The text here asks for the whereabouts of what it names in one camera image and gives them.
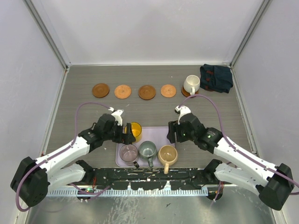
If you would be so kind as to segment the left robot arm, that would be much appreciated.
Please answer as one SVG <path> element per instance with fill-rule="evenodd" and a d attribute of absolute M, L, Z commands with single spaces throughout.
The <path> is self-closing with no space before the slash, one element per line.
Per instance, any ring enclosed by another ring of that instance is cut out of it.
<path fill-rule="evenodd" d="M 93 168 L 84 161 L 66 167 L 78 157 L 101 147 L 104 141 L 131 144 L 135 141 L 131 124 L 123 132 L 123 110 L 103 114 L 92 127 L 81 131 L 74 140 L 45 156 L 24 158 L 11 181 L 10 187 L 16 193 L 15 202 L 19 211 L 22 200 L 29 208 L 39 204 L 48 192 L 63 185 L 81 182 L 88 185 L 93 181 Z"/>

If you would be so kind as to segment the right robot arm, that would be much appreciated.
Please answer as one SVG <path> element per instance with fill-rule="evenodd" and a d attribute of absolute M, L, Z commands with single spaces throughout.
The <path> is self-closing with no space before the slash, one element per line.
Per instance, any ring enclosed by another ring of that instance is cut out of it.
<path fill-rule="evenodd" d="M 294 189 L 291 168 L 267 162 L 241 148 L 213 127 L 204 127 L 192 113 L 168 123 L 167 139 L 171 143 L 192 141 L 200 149 L 236 165 L 231 167 L 212 160 L 205 167 L 205 179 L 211 184 L 229 182 L 256 194 L 268 207 L 281 210 Z"/>

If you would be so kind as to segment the woven rattan coaster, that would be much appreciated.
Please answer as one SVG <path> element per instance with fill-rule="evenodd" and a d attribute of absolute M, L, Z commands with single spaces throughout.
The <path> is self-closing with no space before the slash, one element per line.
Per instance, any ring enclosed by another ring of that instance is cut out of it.
<path fill-rule="evenodd" d="M 131 95 L 131 88 L 128 85 L 119 85 L 115 88 L 114 94 L 119 99 L 126 99 Z"/>
<path fill-rule="evenodd" d="M 171 98 L 176 95 L 176 88 L 171 84 L 165 84 L 161 87 L 161 94 L 166 98 Z"/>

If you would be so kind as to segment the yellow glass mug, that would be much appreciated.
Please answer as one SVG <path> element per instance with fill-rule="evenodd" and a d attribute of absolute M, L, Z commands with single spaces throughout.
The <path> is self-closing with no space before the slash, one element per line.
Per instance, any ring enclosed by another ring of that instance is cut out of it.
<path fill-rule="evenodd" d="M 136 138 L 136 141 L 134 143 L 137 143 L 141 140 L 142 138 L 142 127 L 139 123 L 137 122 L 131 122 L 131 125 L 132 125 L 132 132 L 133 132 L 133 135 L 135 136 Z"/>

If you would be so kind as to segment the white ceramic mug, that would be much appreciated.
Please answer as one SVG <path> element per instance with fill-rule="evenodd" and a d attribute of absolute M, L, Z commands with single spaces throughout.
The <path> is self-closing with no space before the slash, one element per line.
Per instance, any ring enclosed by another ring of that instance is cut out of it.
<path fill-rule="evenodd" d="M 189 75 L 184 81 L 183 88 L 191 96 L 195 95 L 195 92 L 199 90 L 199 87 L 200 87 L 200 78 L 196 75 Z"/>

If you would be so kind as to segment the wooden coaster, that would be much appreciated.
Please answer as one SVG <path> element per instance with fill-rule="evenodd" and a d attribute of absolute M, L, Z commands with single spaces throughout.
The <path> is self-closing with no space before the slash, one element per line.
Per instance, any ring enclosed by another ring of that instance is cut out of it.
<path fill-rule="evenodd" d="M 156 89 L 152 85 L 143 85 L 139 88 L 138 95 L 143 100 L 151 100 L 156 95 Z"/>
<path fill-rule="evenodd" d="M 183 86 L 182 86 L 182 88 L 181 88 L 181 92 L 182 92 L 182 94 L 183 94 L 185 97 L 189 97 L 189 96 L 191 96 L 191 94 L 192 94 L 192 92 L 187 92 Z"/>
<path fill-rule="evenodd" d="M 109 86 L 105 83 L 96 84 L 92 88 L 92 94 L 96 98 L 103 98 L 107 96 L 110 92 Z"/>

